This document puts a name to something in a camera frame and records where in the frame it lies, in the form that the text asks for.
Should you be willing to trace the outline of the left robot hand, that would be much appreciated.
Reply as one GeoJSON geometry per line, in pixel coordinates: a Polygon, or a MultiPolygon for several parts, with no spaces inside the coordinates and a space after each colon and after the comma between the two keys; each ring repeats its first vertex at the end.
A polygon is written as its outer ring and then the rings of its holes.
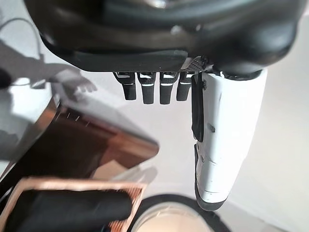
{"type": "Polygon", "coordinates": [[[206,211],[228,198],[248,154],[267,68],[291,50],[304,0],[27,0],[45,46],[88,72],[112,72],[128,100],[192,95],[195,193],[206,211]]]}

